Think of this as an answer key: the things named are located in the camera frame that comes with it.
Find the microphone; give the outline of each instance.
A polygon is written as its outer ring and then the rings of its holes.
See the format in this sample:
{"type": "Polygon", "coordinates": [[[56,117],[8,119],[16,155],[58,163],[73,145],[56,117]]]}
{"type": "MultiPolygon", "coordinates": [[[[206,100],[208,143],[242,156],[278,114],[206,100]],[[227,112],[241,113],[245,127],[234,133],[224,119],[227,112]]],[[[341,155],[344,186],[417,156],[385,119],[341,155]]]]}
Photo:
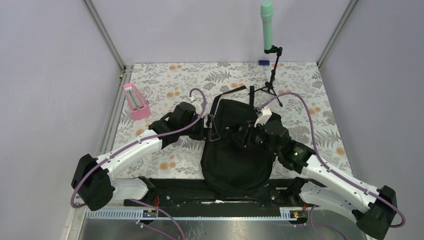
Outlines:
{"type": "Polygon", "coordinates": [[[271,1],[263,1],[260,5],[260,17],[262,18],[263,49],[265,53],[273,46],[273,26],[271,24],[273,13],[273,3],[271,1]]]}

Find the robotic arm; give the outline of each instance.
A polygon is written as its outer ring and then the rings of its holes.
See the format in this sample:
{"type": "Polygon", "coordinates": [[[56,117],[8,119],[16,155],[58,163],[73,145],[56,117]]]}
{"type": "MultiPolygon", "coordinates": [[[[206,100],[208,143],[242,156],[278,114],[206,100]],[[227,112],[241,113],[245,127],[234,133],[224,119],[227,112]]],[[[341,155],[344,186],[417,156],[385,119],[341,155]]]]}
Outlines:
{"type": "MultiPolygon", "coordinates": [[[[99,210],[109,202],[142,199],[148,192],[145,182],[139,178],[118,178],[122,171],[144,156],[176,142],[180,136],[204,140],[212,134],[213,130],[204,129],[203,117],[184,131],[165,134],[187,127],[199,118],[197,113],[200,105],[193,100],[192,103],[196,107],[187,102],[180,103],[172,113],[153,122],[148,130],[126,145],[96,158],[87,154],[79,160],[71,185],[75,189],[80,182],[84,182],[78,190],[78,195],[90,210],[99,210]],[[83,177],[100,163],[103,163],[101,167],[83,181],[83,177]]],[[[274,153],[285,168],[327,186],[320,187],[298,177],[293,186],[289,187],[288,192],[281,196],[282,199],[322,206],[349,218],[367,235],[376,239],[384,238],[396,212],[370,193],[396,206],[394,190],[387,186],[379,189],[362,182],[345,174],[327,161],[325,164],[328,168],[325,168],[314,150],[292,140],[289,131],[280,121],[268,121],[272,113],[267,107],[257,110],[257,114],[256,122],[248,121],[243,127],[234,130],[233,140],[241,148],[260,146],[274,153]],[[337,175],[363,186],[369,192],[358,190],[337,175]]]]}

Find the floral tablecloth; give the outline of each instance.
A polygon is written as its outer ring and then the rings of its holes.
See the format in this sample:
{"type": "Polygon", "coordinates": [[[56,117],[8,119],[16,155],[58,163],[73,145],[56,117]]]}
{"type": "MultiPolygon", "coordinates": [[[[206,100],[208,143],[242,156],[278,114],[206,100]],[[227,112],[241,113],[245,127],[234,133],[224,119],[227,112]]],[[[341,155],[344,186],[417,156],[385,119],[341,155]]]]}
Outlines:
{"type": "MultiPolygon", "coordinates": [[[[188,102],[192,88],[204,91],[208,102],[206,113],[209,113],[215,96],[242,85],[246,85],[247,89],[222,98],[249,103],[249,86],[254,85],[256,89],[262,87],[270,79],[272,67],[272,63],[270,66],[260,66],[256,62],[135,64],[130,82],[148,99],[152,115],[134,121],[125,101],[113,148],[116,149],[141,134],[152,122],[172,112],[180,102],[188,102]]],[[[321,155],[351,175],[351,167],[316,63],[279,63],[274,89],[278,93],[295,92],[305,99],[312,114],[321,155]]],[[[255,106],[270,97],[265,92],[257,92],[255,106]]],[[[268,105],[269,108],[281,114],[282,124],[288,128],[293,139],[311,147],[310,127],[302,103],[291,95],[283,96],[280,100],[283,107],[274,101],[268,105]]],[[[204,144],[203,141],[181,137],[178,142],[165,149],[140,159],[119,177],[203,179],[200,159],[204,144]]],[[[296,176],[296,172],[285,169],[277,160],[274,162],[271,178],[296,176]]]]}

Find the black tripod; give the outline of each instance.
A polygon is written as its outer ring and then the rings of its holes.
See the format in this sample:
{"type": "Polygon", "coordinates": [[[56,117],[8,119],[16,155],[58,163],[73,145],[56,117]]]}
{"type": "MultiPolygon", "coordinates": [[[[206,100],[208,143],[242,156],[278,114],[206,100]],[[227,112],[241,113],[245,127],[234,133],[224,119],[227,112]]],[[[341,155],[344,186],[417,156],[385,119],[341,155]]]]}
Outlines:
{"type": "MultiPolygon", "coordinates": [[[[254,86],[250,86],[250,92],[249,92],[249,95],[250,95],[250,105],[252,105],[252,106],[254,104],[254,97],[255,97],[255,93],[257,91],[263,91],[263,92],[265,92],[267,94],[271,94],[273,96],[276,96],[277,95],[276,94],[276,91],[274,91],[273,82],[274,82],[274,79],[276,79],[276,69],[277,69],[277,65],[278,65],[278,60],[279,60],[279,58],[280,58],[280,56],[281,56],[281,54],[283,52],[283,48],[282,47],[276,47],[276,46],[272,45],[271,49],[264,50],[264,52],[266,54],[277,53],[277,59],[275,60],[274,69],[271,70],[271,79],[269,80],[269,82],[266,81],[265,82],[265,86],[263,86],[263,87],[261,87],[259,89],[256,89],[256,90],[254,90],[255,89],[254,86]]],[[[277,100],[278,100],[278,104],[280,105],[280,107],[282,107],[283,104],[280,102],[280,99],[277,98],[277,100]]]]}

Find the wall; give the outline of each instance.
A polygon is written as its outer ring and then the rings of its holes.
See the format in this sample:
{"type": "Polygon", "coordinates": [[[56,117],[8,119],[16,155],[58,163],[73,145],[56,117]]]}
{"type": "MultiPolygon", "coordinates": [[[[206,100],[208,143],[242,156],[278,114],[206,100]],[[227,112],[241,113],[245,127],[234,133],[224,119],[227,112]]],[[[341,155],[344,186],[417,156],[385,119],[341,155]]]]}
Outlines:
{"type": "Polygon", "coordinates": [[[60,239],[119,76],[81,1],[0,2],[0,239],[60,239]]]}
{"type": "MultiPolygon", "coordinates": [[[[264,54],[263,0],[93,0],[127,64],[256,62],[264,54]]],[[[282,61],[317,61],[349,0],[273,1],[282,61]]]]}
{"type": "Polygon", "coordinates": [[[423,9],[418,0],[359,1],[321,68],[353,172],[395,189],[406,215],[387,240],[422,239],[423,9]]]}

